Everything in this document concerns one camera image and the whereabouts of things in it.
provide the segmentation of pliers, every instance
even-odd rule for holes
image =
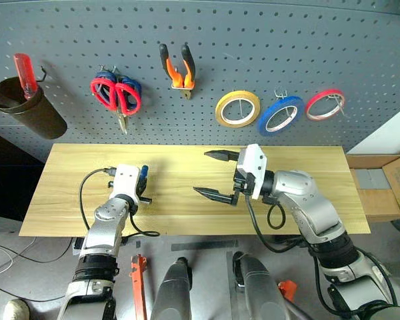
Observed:
[[[160,44],[159,48],[161,63],[166,71],[166,74],[172,80],[172,88],[181,90],[182,96],[186,99],[190,99],[191,90],[194,88],[195,65],[188,45],[183,45],[181,48],[182,58],[185,68],[187,69],[187,75],[185,78],[183,78],[182,74],[180,74],[177,69],[172,66],[166,44]]]

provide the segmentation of robotic arm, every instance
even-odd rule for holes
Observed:
[[[136,214],[140,195],[147,183],[148,167],[132,165],[109,169],[114,182],[109,199],[95,210],[92,224],[81,248],[79,263],[65,294],[58,320],[114,320],[114,276],[118,275],[117,256],[121,233],[128,216]]]
[[[386,275],[384,277],[381,272],[382,266],[354,247],[334,206],[319,192],[312,176],[303,171],[266,170],[267,158],[258,144],[248,145],[240,153],[217,150],[205,154],[218,160],[237,161],[233,177],[235,194],[222,195],[218,190],[199,187],[194,190],[210,200],[231,205],[237,204],[240,193],[244,194],[255,229],[263,242],[250,196],[253,199],[262,196],[262,202],[269,205],[278,200],[291,210],[316,266],[318,260],[320,269],[331,282],[328,292],[336,311],[327,308],[328,311],[359,319],[383,319],[379,314],[392,309],[392,319],[400,319],[400,308],[394,308],[397,302],[391,285],[386,283]],[[326,305],[319,287],[317,290],[321,302]]]

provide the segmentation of scissors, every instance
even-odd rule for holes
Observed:
[[[126,116],[134,115],[141,108],[141,85],[124,75],[103,70],[91,81],[91,91],[105,108],[117,114],[120,129],[127,134]]]

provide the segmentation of gray floor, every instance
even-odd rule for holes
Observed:
[[[393,283],[400,303],[400,233],[390,223],[371,225],[371,235],[354,235],[354,243],[376,254],[393,274]],[[18,237],[16,233],[0,233],[0,244],[22,250],[32,238]],[[34,259],[52,259],[59,255],[68,243],[68,238],[38,238],[26,255]],[[328,314],[317,300],[313,282],[313,261],[306,249],[295,248],[290,252],[276,255],[268,252],[254,236],[228,237],[186,237],[162,236],[157,239],[137,238],[140,247],[133,240],[120,249],[120,274],[116,278],[115,297],[118,320],[134,319],[131,279],[128,276],[130,257],[142,254],[148,259],[145,272],[145,294],[148,314],[151,312],[153,297],[167,268],[180,256],[188,258],[193,267],[193,289],[191,290],[191,309],[196,320],[248,320],[243,296],[235,294],[230,303],[228,257],[238,250],[250,252],[258,257],[278,281],[290,279],[298,284],[295,303],[315,319],[336,319]],[[200,241],[230,241],[228,247],[220,249],[172,251],[171,245]],[[0,265],[7,256],[0,251]],[[16,259],[7,272],[0,275],[0,287],[12,293],[32,299],[49,299],[64,294],[70,282],[77,257],[69,251],[60,260],[38,264]],[[3,308],[12,299],[0,292],[0,319]],[[48,303],[29,303],[33,312],[32,320],[55,319],[60,300]]]

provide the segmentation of red tape roll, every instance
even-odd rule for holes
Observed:
[[[338,102],[338,104],[335,108],[333,108],[329,112],[324,113],[322,115],[312,115],[309,113],[312,106],[316,102],[318,102],[318,100],[320,100],[322,98],[326,98],[328,96],[332,96],[332,95],[337,95],[341,98],[341,100]],[[305,115],[307,116],[308,119],[313,120],[313,121],[326,120],[326,119],[336,115],[338,112],[340,112],[340,110],[343,108],[344,104],[345,104],[345,97],[341,90],[338,90],[338,89],[324,90],[324,91],[316,94],[314,97],[312,97],[310,99],[310,101],[308,101],[307,105],[305,106]]]

